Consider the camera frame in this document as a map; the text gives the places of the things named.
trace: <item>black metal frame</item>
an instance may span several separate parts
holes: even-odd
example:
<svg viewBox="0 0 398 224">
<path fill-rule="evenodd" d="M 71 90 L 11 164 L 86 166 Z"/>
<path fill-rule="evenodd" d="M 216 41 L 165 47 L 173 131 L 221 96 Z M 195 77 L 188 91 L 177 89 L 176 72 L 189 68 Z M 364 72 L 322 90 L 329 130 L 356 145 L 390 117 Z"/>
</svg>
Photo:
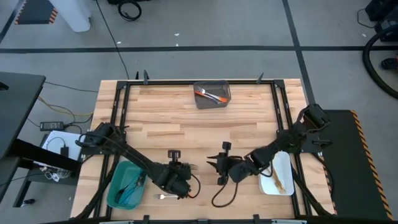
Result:
<svg viewBox="0 0 398 224">
<path fill-rule="evenodd" d="M 112 115 L 111 115 L 111 124 L 115 124 L 116 122 L 116 114 L 118 112 L 118 105 L 119 105 L 119 99 L 120 99 L 120 94 L 121 90 L 124 88 L 124 99 L 123 99 L 123 106 L 122 106 L 122 111 L 121 111 L 121 119 L 120 119 L 120 124 L 119 127 L 121 129 L 121 132 L 123 133 L 123 137 L 126 137 L 126 132 L 124 131 L 125 127 L 125 121 L 126 121 L 126 111 L 127 111 L 127 105 L 129 101 L 129 92 L 130 88 L 132 86 L 140 86 L 140 85 L 193 85 L 197 81 L 208 81 L 208 80 L 167 80 L 167 81 L 157 81 L 157 80 L 129 80 L 129 81 L 118 81 L 116 84 L 116 92 L 115 92 L 115 97 L 114 97 L 114 102 L 113 102 L 113 108 L 112 108 Z M 279 106 L 279 101 L 278 101 L 278 96 L 277 96 L 277 87 L 280 88 L 280 92 L 282 95 L 282 101 L 284 104 L 284 110 L 287 118 L 287 123 L 289 128 L 293 125 L 292 122 L 292 117 L 290 114 L 290 107 L 289 107 L 289 102 L 287 101 L 287 94 L 286 94 L 286 89 L 284 85 L 283 80 L 228 80 L 228 83 L 230 85 L 270 85 L 271 87 L 271 92 L 272 92 L 272 98 L 274 101 L 274 107 L 275 107 L 275 113 L 276 113 L 276 118 L 277 118 L 277 123 L 278 123 L 278 130 L 283 131 L 283 121 L 282 121 L 282 115 L 280 112 L 280 106 Z M 295 155 L 295 162 L 296 162 L 296 168 L 299 177 L 304 180 L 303 176 L 303 169 L 302 169 L 302 163 L 300 160 L 300 156 L 298 154 Z M 99 180 L 99 186 L 103 183 L 106 173 L 107 173 L 107 168 L 108 168 L 108 163 L 109 163 L 109 155 L 104 155 L 104 161 L 103 161 L 103 166 L 101 170 L 101 176 Z M 312 215 L 311 213 L 311 206 L 309 204 L 309 201 L 307 200 L 306 196 L 303 194 L 303 199 L 304 199 L 304 205 L 305 205 L 305 213 L 307 215 Z M 98 203 L 96 204 L 96 207 L 94 209 L 94 217 L 97 218 L 100 215 L 100 210 L 101 210 L 101 202 L 102 202 L 102 197 L 98 200 Z M 296 192 L 293 193 L 292 195 L 292 206 L 294 210 L 294 215 L 295 217 L 301 216 L 300 214 L 300 209 L 299 209 L 299 203 L 297 200 L 297 195 Z M 111 214 L 112 214 L 112 208 L 107 206 L 106 209 L 106 218 L 111 219 Z M 149 220 L 148 216 L 144 216 L 143 220 L 135 220 L 134 223 L 146 223 Z M 186 222 L 198 222 L 198 223 L 208 223 L 210 220 L 151 220 L 151 223 L 186 223 Z M 254 219 L 250 220 L 211 220 L 212 223 L 262 223 L 266 222 L 269 223 L 270 219 L 259 219 L 258 215 L 254 214 Z"/>
</svg>

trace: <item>teal plastic basket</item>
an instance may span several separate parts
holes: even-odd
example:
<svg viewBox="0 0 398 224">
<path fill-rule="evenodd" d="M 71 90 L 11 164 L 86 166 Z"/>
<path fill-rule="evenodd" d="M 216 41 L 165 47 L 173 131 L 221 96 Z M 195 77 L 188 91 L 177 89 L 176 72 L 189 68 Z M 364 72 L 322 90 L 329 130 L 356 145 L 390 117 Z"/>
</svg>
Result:
<svg viewBox="0 0 398 224">
<path fill-rule="evenodd" d="M 106 203 L 112 208 L 120 208 L 125 210 L 132 210 L 136 208 L 140 204 L 142 196 L 144 195 L 144 187 L 145 183 L 147 182 L 146 176 L 144 185 L 134 190 L 127 204 L 116 203 L 115 198 L 119 190 L 123 189 L 131 182 L 134 183 L 139 178 L 139 174 L 141 172 L 142 169 L 130 161 L 120 162 L 113 175 L 108 196 L 106 197 Z"/>
</svg>

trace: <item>fork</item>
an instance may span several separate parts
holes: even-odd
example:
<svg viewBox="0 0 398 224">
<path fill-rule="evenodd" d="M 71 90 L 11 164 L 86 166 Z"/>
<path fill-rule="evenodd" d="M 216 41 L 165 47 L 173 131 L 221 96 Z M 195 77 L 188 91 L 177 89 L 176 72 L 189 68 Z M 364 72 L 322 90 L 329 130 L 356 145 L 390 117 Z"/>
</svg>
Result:
<svg viewBox="0 0 398 224">
<path fill-rule="evenodd" d="M 203 88 L 201 88 L 199 86 L 195 87 L 195 93 L 197 93 L 199 95 L 202 95 L 202 96 L 207 96 L 208 98 L 216 99 L 220 103 L 226 103 L 227 102 L 226 98 L 210 94 L 210 93 L 206 92 L 205 89 L 203 89 Z"/>
<path fill-rule="evenodd" d="M 178 198 L 178 195 L 172 195 L 172 194 L 155 194 L 154 198 L 157 199 L 165 199 L 165 198 Z"/>
</svg>

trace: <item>orange and black stripe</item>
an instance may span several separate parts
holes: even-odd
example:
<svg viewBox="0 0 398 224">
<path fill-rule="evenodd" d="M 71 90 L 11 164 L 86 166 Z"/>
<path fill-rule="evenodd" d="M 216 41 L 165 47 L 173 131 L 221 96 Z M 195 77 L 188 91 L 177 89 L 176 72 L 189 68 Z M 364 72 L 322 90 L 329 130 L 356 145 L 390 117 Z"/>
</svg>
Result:
<svg viewBox="0 0 398 224">
<path fill-rule="evenodd" d="M 55 18 L 57 17 L 57 15 L 58 11 L 55 8 L 53 8 L 49 19 L 49 24 L 53 24 L 55 22 Z"/>
<path fill-rule="evenodd" d="M 26 1 L 24 1 L 24 3 L 23 3 L 22 6 L 21 6 L 21 9 L 19 10 L 18 16 L 16 17 L 15 22 L 14 22 L 15 25 L 18 25 L 19 16 L 21 15 L 22 11 L 24 10 L 25 5 L 26 5 Z"/>
<path fill-rule="evenodd" d="M 323 162 L 325 162 L 325 159 L 323 158 L 323 156 L 319 157 Z M 323 166 L 323 171 L 325 172 L 325 177 L 326 177 L 326 182 L 328 183 L 328 187 L 329 187 L 329 193 L 331 195 L 331 184 L 330 184 L 330 179 L 329 179 L 329 175 L 328 175 L 328 171 L 326 170 L 326 167 Z M 332 204 L 333 204 L 333 209 L 335 210 L 335 215 L 337 215 L 337 210 L 336 210 L 336 204 L 333 201 L 333 199 L 331 200 Z"/>
<path fill-rule="evenodd" d="M 372 172 L 373 172 L 374 181 L 376 182 L 377 189 L 379 190 L 380 198 L 381 198 L 381 200 L 383 201 L 384 208 L 386 209 L 387 217 L 388 217 L 390 220 L 393 220 L 392 214 L 391 214 L 391 209 L 390 209 L 390 207 L 388 206 L 388 201 L 387 201 L 386 195 L 385 195 L 385 193 L 384 193 L 384 191 L 383 191 L 383 187 L 381 186 L 381 182 L 380 182 L 380 179 L 379 179 L 379 175 L 377 174 L 376 167 L 374 166 L 371 152 L 370 152 L 369 149 L 368 149 L 368 144 L 366 143 L 365 135 L 363 134 L 361 124 L 359 123 L 358 115 L 357 115 L 356 112 L 353 111 L 353 110 L 351 110 L 351 112 L 352 112 L 352 114 L 353 114 L 353 116 L 354 116 L 355 123 L 356 123 L 356 127 L 357 127 L 357 129 L 358 129 L 359 136 L 361 137 L 363 149 L 365 150 L 366 156 L 368 157 L 369 166 L 370 166 L 370 168 L 371 168 L 371 170 L 372 170 Z"/>
</svg>

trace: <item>concrete floor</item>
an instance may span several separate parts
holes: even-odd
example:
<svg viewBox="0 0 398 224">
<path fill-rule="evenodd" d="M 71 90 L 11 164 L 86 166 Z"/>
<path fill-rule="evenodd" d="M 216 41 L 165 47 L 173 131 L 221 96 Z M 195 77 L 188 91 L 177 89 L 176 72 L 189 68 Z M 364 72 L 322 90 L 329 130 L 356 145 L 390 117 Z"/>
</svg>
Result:
<svg viewBox="0 0 398 224">
<path fill-rule="evenodd" d="M 113 48 L 114 44 L 96 3 L 85 0 L 92 12 L 91 29 L 74 33 L 61 16 L 52 25 L 14 25 L 0 39 L 0 71 L 45 75 L 47 81 L 97 90 L 100 80 L 125 79 L 115 52 L 76 53 L 76 49 Z M 98 0 L 119 47 L 130 77 L 146 69 L 157 78 L 303 78 L 289 24 L 281 0 L 153 0 L 142 2 L 142 17 L 136 22 L 122 20 L 115 6 Z M 375 33 L 356 23 L 356 11 L 369 0 L 288 0 L 301 46 L 362 46 Z M 18 0 L 0 2 L 0 30 Z M 368 22 L 363 14 L 362 21 Z M 135 47 L 179 46 L 291 46 L 291 50 L 207 50 L 148 51 Z M 27 54 L 1 53 L 4 49 L 25 50 Z M 69 49 L 73 53 L 64 53 Z M 372 52 L 378 63 L 396 52 Z M 317 103 L 325 109 L 356 110 L 379 172 L 393 216 L 398 217 L 398 158 L 395 112 L 398 101 L 382 92 L 369 78 L 361 52 L 303 52 L 309 80 Z M 391 86 L 398 88 L 394 72 L 380 71 Z M 95 93 L 81 93 L 45 85 L 41 96 L 75 113 L 88 113 L 95 106 Z M 29 118 L 40 121 L 69 121 L 71 118 L 35 104 Z M 87 129 L 89 124 L 81 125 Z M 26 122 L 20 138 L 39 144 L 44 133 Z M 18 170 L 21 177 L 25 170 Z M 33 183 L 27 198 L 31 207 L 11 208 L 22 181 L 15 181 L 0 203 L 5 223 L 43 223 L 69 217 L 75 188 Z"/>
</svg>

